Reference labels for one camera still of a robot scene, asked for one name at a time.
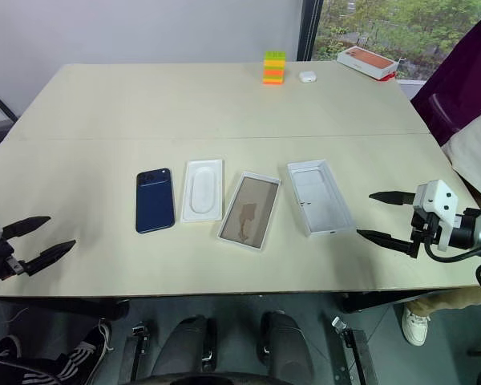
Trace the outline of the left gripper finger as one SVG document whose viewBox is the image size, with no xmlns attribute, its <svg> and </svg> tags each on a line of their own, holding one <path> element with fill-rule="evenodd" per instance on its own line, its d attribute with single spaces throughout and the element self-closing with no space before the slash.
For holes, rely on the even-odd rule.
<svg viewBox="0 0 481 385">
<path fill-rule="evenodd" d="M 76 240 L 63 242 L 42 251 L 38 257 L 23 263 L 23 270 L 29 276 L 44 270 L 66 255 L 76 244 Z"/>
<path fill-rule="evenodd" d="M 35 231 L 50 219 L 49 216 L 36 216 L 16 221 L 2 228 L 2 238 L 4 240 L 10 240 L 14 237 L 22 237 L 25 234 Z"/>
</svg>

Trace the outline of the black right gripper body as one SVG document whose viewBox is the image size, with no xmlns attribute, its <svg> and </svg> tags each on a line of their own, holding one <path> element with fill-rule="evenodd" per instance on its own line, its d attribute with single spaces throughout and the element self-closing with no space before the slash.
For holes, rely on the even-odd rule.
<svg viewBox="0 0 481 385">
<path fill-rule="evenodd" d="M 410 235 L 411 248 L 418 248 L 429 241 L 430 245 L 437 245 L 441 235 L 440 217 L 434 212 L 426 212 L 421 208 L 414 208 L 411 219 L 412 232 Z"/>
</svg>

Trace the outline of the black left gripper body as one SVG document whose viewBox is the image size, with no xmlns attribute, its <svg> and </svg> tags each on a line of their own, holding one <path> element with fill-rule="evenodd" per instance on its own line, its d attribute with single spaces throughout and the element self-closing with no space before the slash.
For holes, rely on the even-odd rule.
<svg viewBox="0 0 481 385">
<path fill-rule="evenodd" d="M 14 256 L 14 248 L 7 240 L 0 240 L 0 281 L 15 275 L 24 274 L 24 266 Z"/>
</svg>

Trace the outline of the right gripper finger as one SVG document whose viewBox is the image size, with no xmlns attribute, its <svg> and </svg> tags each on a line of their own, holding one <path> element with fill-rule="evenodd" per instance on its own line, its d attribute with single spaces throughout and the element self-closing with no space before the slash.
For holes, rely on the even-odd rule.
<svg viewBox="0 0 481 385">
<path fill-rule="evenodd" d="M 412 258 L 416 258 L 418 256 L 418 242 L 399 240 L 397 238 L 393 238 L 388 233 L 382 233 L 375 230 L 357 229 L 357 233 L 368 241 L 371 241 L 385 249 L 391 249 L 399 253 L 404 253 Z"/>
<path fill-rule="evenodd" d="M 389 205 L 412 205 L 415 194 L 413 192 L 385 191 L 371 193 L 369 198 Z"/>
</svg>

